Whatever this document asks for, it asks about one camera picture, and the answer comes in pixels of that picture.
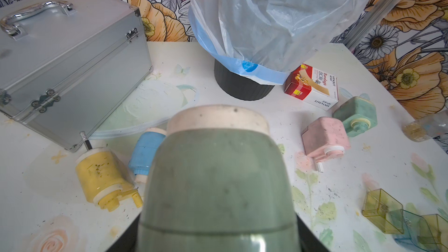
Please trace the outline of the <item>blue pencil sharpener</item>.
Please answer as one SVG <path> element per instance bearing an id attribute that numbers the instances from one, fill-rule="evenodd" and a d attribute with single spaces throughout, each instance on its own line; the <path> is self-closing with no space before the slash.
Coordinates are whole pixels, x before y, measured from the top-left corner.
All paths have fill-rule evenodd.
<path id="1" fill-rule="evenodd" d="M 164 129 L 148 128 L 138 139 L 128 163 L 136 184 L 147 182 L 156 151 L 165 138 Z"/>

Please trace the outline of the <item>blue transparent shavings tray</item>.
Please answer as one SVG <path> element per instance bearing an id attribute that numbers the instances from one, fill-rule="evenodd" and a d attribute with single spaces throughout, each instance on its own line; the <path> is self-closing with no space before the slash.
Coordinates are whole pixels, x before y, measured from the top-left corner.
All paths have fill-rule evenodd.
<path id="1" fill-rule="evenodd" d="M 390 217 L 392 224 L 402 229 L 402 233 L 393 235 L 398 245 L 412 252 L 440 251 L 427 221 L 422 216 L 406 210 L 395 210 L 390 213 Z"/>

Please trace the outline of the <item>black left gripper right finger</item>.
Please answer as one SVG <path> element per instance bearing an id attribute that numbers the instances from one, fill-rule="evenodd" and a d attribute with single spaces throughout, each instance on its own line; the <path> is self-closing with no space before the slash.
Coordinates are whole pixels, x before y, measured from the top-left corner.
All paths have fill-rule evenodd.
<path id="1" fill-rule="evenodd" d="M 302 252 L 329 252 L 329 249 L 325 247 L 320 240 L 313 234 L 313 232 L 306 226 L 301 220 L 299 215 L 297 219 L 297 233 L 299 236 L 299 242 Z"/>

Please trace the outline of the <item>yellow transparent shavings tray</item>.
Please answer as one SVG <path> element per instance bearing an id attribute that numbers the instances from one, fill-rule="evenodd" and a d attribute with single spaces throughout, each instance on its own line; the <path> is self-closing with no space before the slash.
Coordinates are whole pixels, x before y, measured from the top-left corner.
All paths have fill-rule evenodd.
<path id="1" fill-rule="evenodd" d="M 385 234 L 404 233 L 403 205 L 384 189 L 367 192 L 362 215 Z"/>

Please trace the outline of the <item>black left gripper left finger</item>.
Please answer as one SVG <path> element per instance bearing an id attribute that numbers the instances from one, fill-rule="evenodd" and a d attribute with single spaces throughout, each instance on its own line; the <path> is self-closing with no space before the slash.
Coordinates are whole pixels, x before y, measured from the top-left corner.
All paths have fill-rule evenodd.
<path id="1" fill-rule="evenodd" d="M 138 225 L 140 215 L 138 215 L 126 231 L 106 250 L 106 252 L 136 252 Z"/>

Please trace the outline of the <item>pink pencil sharpener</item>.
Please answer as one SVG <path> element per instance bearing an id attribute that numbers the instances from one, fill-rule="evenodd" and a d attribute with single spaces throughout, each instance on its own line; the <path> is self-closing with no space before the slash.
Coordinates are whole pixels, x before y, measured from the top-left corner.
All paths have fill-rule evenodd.
<path id="1" fill-rule="evenodd" d="M 306 155 L 314 161 L 318 172 L 323 173 L 323 163 L 342 158 L 351 148 L 350 140 L 342 121 L 331 117 L 320 117 L 302 132 Z"/>

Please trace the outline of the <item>yellow pencil sharpener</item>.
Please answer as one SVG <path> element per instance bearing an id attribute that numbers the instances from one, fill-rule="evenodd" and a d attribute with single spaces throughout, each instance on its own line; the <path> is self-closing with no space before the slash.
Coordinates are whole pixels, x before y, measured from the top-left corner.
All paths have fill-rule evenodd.
<path id="1" fill-rule="evenodd" d="M 130 198 L 141 208 L 143 200 L 138 189 L 115 153 L 109 148 L 93 148 L 83 131 L 80 136 L 86 152 L 77 159 L 75 171 L 87 202 L 112 212 Z"/>

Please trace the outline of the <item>dark green pencil sharpener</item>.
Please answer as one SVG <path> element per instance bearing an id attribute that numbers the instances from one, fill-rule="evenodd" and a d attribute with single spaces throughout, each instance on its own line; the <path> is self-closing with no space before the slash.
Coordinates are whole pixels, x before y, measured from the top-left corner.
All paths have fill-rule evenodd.
<path id="1" fill-rule="evenodd" d="M 139 252 L 298 252 L 292 189 L 259 113 L 226 105 L 168 122 L 145 186 Z"/>

